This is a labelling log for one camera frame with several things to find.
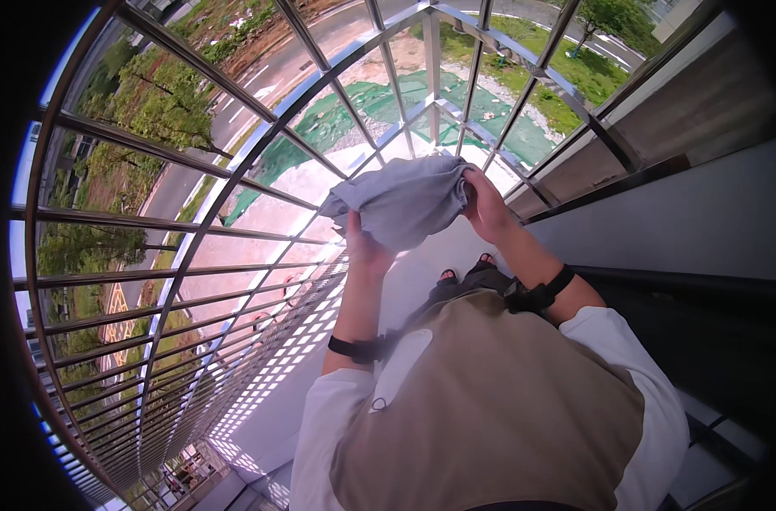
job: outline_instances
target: yellow road marking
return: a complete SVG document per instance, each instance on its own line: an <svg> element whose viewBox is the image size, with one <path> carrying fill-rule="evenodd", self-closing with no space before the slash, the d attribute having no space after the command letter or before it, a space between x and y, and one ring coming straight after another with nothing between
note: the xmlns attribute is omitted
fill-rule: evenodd
<svg viewBox="0 0 776 511"><path fill-rule="evenodd" d="M110 294L110 303L107 307L107 314L115 314L116 312L129 311L127 301L124 298L124 291L121 289L121 284L116 283L112 287L112 293ZM104 342L118 342L127 339L131 334L133 327L135 327L135 320L127 320L126 322L110 323L104 328ZM118 365L124 365L127 362L127 350L115 353L114 358Z"/></svg>

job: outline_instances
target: green netting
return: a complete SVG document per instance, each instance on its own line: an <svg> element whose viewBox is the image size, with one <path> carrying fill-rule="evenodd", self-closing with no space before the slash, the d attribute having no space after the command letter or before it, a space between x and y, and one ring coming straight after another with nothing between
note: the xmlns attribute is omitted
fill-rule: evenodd
<svg viewBox="0 0 776 511"><path fill-rule="evenodd" d="M427 76L424 69L411 75L400 75L398 78L399 88L402 91L402 102L406 109L416 106L427 97ZM463 106L467 90L466 81L445 71L442 71L440 81L442 97L455 105ZM399 121L399 111L394 104L394 95L389 86L379 83L356 82L346 86L345 92L348 93L357 112L363 117L389 124ZM471 118L478 118L477 122L495 136L501 133L506 121L502 112L507 114L512 107L503 101L494 102L497 99L484 88L476 87L471 110L474 112ZM485 120L483 118L485 112L492 112L495 117ZM527 165L532 166L549 154L555 145L544 137L544 131L541 128L528 121L528 118L521 118L513 126L505 139L504 146ZM311 108L305 111L301 121L294 127L305 141L321 153L331 149L353 128L354 122L333 94L317 100ZM427 116L418 119L412 129L424 140L430 140ZM446 116L442 116L440 122L442 145L455 146L458 136L459 130L456 123L449 122ZM470 133L465 137L465 143L486 148L484 143L471 136ZM309 156L294 146L291 141L280 137L260 155L255 179L270 186L287 169L296 167L309 159ZM224 220L224 224L227 227L231 226L257 199L258 195L259 193L255 191L244 189L238 197L238 203L234 210Z"/></svg>

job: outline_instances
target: sandal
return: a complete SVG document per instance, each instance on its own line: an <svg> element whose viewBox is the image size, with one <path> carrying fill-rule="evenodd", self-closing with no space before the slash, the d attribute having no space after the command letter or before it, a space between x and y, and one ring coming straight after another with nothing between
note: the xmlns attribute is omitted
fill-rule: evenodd
<svg viewBox="0 0 776 511"><path fill-rule="evenodd" d="M444 274L445 274L445 273L448 273L449 271L450 271L451 273L453 273L453 274L454 274L454 276L452 276L452 277L446 277L446 276L444 276ZM441 282L441 281L446 281L447 279L456 279L456 278L457 278L457 277L456 277L456 270L454 270L454 269L451 269L451 268L448 268L448 269L446 269L445 271L443 271L442 273L440 273L440 279L439 279L439 282Z"/></svg>
<svg viewBox="0 0 776 511"><path fill-rule="evenodd" d="M479 260L476 261L476 264L479 264L480 262L487 262L488 264L492 264L496 266L496 258L494 258L492 254L489 254L487 252L479 256Z"/></svg>

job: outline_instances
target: shirt sleeve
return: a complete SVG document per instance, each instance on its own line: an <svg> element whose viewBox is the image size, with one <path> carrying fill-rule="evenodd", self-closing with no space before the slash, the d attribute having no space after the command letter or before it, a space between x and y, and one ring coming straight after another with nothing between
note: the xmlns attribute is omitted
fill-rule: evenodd
<svg viewBox="0 0 776 511"><path fill-rule="evenodd" d="M678 393L615 310L582 307L573 319L559 325L559 331L632 375L644 397L643 432L615 489L616 510L657 509L689 445L689 427Z"/></svg>
<svg viewBox="0 0 776 511"><path fill-rule="evenodd" d="M337 444L362 402L374 392L374 375L338 369L317 378L305 397L303 421L291 471L294 511L343 511L328 475Z"/></svg>

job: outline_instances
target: sky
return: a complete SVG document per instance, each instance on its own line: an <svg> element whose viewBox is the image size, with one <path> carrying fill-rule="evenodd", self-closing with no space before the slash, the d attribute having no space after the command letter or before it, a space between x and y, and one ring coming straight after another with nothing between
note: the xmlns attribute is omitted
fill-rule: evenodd
<svg viewBox="0 0 776 511"><path fill-rule="evenodd" d="M67 46L62 57L58 60L56 68L53 70L53 74L47 81L45 90L41 93L39 103L47 105L50 102L50 98L53 97L53 92L56 90L58 79L61 77L67 62L70 60L70 56L73 50L76 49L81 40L81 36L87 30L87 27L92 23L95 15L100 11L100 7L96 7L85 22L79 27L76 32L76 36L71 40ZM22 146L22 152L19 155L19 163L16 167L16 177L14 179L14 191L10 197L11 204L25 204L27 202L27 182L30 178L31 166L33 163L33 153L35 151L35 142L31 141L30 134L36 123L31 123L25 134L24 143ZM26 275L25 270L25 222L24 221L11 221L10 222L10 270L13 278L24 277ZM19 291L16 293L16 305L19 310L19 319L22 321L22 325L26 326L26 312L31 308L30 298L26 291Z"/></svg>

